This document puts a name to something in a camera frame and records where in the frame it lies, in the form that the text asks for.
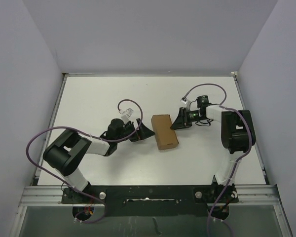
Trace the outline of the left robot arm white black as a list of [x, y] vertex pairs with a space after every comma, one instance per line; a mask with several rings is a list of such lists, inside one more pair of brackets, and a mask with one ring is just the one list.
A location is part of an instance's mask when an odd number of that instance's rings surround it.
[[118, 143], [114, 140], [138, 142], [148, 139], [155, 133], [147, 128], [141, 120], [136, 119], [139, 128], [136, 130], [131, 121], [124, 122], [119, 118], [111, 120], [107, 130], [99, 139], [83, 137], [77, 131], [65, 129], [43, 153], [43, 160], [57, 170], [64, 180], [74, 187], [73, 197], [80, 203], [90, 198], [90, 184], [84, 178], [78, 166], [86, 154], [108, 157], [113, 154]]

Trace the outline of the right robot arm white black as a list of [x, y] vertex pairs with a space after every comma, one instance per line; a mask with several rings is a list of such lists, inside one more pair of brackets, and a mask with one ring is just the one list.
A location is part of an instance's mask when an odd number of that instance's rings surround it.
[[224, 186], [234, 184], [241, 160], [250, 153], [256, 142], [251, 112], [213, 104], [209, 102], [207, 95], [197, 97], [196, 102], [197, 110], [192, 111], [189, 107], [179, 108], [178, 116], [172, 123], [171, 129], [190, 128], [193, 123], [208, 125], [217, 121], [221, 124], [221, 142], [227, 150], [226, 158], [214, 175], [218, 185], [209, 190], [210, 198], [219, 202], [227, 196]]

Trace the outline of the brown cardboard box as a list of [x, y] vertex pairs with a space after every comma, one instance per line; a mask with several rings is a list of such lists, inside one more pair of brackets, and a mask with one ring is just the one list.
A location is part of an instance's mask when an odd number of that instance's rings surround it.
[[179, 145], [175, 131], [170, 128], [172, 125], [170, 115], [153, 115], [151, 125], [160, 151], [173, 149]]

